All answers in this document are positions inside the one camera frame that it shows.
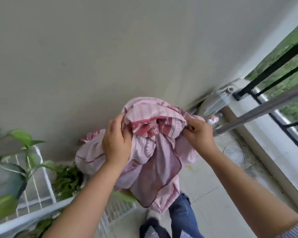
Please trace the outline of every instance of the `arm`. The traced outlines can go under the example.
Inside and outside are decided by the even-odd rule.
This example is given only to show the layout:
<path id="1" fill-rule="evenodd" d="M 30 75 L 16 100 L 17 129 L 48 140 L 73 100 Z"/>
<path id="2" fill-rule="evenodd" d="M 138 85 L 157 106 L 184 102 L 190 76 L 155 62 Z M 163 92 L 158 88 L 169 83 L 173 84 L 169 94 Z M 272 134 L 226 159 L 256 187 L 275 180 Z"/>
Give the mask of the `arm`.
<path id="1" fill-rule="evenodd" d="M 298 224 L 298 214 L 249 177 L 215 144 L 212 126 L 189 119 L 183 134 L 211 166 L 239 212 L 258 237 L 275 237 Z"/>
<path id="2" fill-rule="evenodd" d="M 131 151 L 131 133 L 121 132 L 123 115 L 110 121 L 103 139 L 106 161 L 80 194 L 69 204 L 43 238 L 93 237 L 111 191 Z"/>

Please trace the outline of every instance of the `green lawn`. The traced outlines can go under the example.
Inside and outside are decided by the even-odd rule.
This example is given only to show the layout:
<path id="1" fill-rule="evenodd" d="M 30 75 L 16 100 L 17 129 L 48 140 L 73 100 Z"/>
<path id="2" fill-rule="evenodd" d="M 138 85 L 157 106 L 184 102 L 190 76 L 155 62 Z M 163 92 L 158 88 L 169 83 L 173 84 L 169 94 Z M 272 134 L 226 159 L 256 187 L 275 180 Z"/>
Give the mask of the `green lawn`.
<path id="1" fill-rule="evenodd" d="M 298 27 L 296 27 L 270 54 L 268 54 L 260 64 L 247 75 L 246 79 L 254 80 L 260 73 L 262 73 L 267 67 L 274 63 L 280 56 L 282 56 L 287 50 L 298 43 Z M 290 70 L 298 66 L 298 55 L 291 59 L 288 63 L 283 65 L 276 72 L 271 74 L 267 79 L 261 82 L 258 87 L 263 89 L 270 85 L 275 80 L 288 73 Z M 266 91 L 265 94 L 268 98 L 272 98 L 281 94 L 285 90 L 298 84 L 298 72 L 288 77 L 275 87 Z M 291 122 L 298 121 L 298 101 L 293 102 L 279 109 Z"/>

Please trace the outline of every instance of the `laundry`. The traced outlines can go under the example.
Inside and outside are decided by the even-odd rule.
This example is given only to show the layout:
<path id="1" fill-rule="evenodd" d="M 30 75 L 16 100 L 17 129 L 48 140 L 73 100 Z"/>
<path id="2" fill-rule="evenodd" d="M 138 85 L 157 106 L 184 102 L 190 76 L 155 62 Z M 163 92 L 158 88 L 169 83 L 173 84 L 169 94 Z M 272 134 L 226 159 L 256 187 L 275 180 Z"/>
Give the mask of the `laundry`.
<path id="1" fill-rule="evenodd" d="M 181 108 L 150 97 L 130 100 L 122 113 L 123 126 L 132 128 L 132 147 L 115 188 L 129 188 L 140 205 L 163 213 L 180 194 L 179 171 L 197 156 L 181 134 L 187 125 L 186 118 L 191 116 Z M 83 173 L 93 176 L 105 162 L 104 134 L 102 129 L 82 140 L 85 144 L 77 151 L 75 162 Z"/>

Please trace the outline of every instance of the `blue jeans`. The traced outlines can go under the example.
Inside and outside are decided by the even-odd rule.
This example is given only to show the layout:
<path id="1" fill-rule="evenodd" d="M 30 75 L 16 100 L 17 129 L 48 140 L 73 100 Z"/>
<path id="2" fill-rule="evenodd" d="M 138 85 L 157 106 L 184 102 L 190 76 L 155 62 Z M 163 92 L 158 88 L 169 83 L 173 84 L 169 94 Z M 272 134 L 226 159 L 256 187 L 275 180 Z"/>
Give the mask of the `blue jeans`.
<path id="1" fill-rule="evenodd" d="M 169 213 L 171 218 L 172 238 L 180 238 L 182 231 L 193 238 L 204 238 L 199 232 L 190 200 L 184 193 L 181 193 L 169 207 Z M 150 226 L 152 226 L 155 232 L 158 233 L 159 238 L 170 238 L 167 230 L 161 227 L 159 221 L 155 218 L 149 218 L 140 227 L 140 238 L 144 238 Z"/>

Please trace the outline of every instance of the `gray wall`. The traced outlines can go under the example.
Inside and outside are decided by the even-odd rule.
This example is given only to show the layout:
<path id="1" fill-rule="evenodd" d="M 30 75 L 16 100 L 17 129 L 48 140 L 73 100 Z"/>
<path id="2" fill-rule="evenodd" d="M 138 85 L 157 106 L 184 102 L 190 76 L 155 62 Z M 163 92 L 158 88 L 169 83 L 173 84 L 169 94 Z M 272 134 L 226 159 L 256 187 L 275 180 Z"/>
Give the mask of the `gray wall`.
<path id="1" fill-rule="evenodd" d="M 0 126 L 47 140 L 45 159 L 73 158 L 133 97 L 184 106 L 237 78 L 297 3 L 0 0 Z"/>

